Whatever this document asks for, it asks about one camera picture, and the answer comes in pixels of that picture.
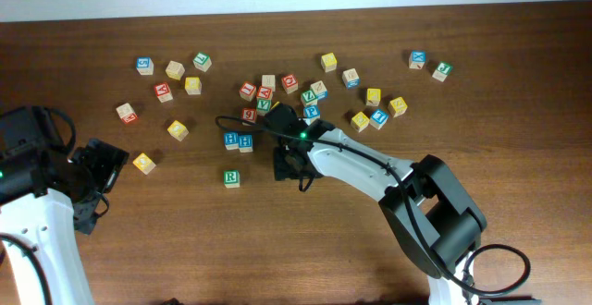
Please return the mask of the green R block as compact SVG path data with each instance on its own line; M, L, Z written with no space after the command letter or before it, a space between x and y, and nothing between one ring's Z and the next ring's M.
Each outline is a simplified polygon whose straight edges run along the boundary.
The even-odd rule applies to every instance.
M223 176L223 183L226 188L233 189L241 186L240 172L238 170L225 170Z

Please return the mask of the yellow S block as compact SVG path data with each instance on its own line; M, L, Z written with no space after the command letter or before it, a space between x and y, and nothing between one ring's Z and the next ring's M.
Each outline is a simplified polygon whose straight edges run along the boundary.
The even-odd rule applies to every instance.
M408 109L407 103L402 97L397 97L388 102L388 110L393 117L403 115Z

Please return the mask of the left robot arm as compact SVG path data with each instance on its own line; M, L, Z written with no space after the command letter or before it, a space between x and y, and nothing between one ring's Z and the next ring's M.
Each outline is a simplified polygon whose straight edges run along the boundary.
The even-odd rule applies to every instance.
M1 116L1 245L23 304L93 303L75 235L92 233L129 159L98 139L63 140L57 116L72 122L43 106Z

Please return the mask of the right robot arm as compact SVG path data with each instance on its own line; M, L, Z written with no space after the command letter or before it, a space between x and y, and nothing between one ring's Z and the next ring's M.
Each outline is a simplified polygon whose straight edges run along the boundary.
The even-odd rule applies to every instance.
M455 282L469 280L469 258L487 220L442 160L388 156L324 120L307 123L286 104L273 107L264 124L277 135L276 180L296 179L306 191L314 180L333 177L358 189L378 203L405 255L427 275L430 303L479 301Z

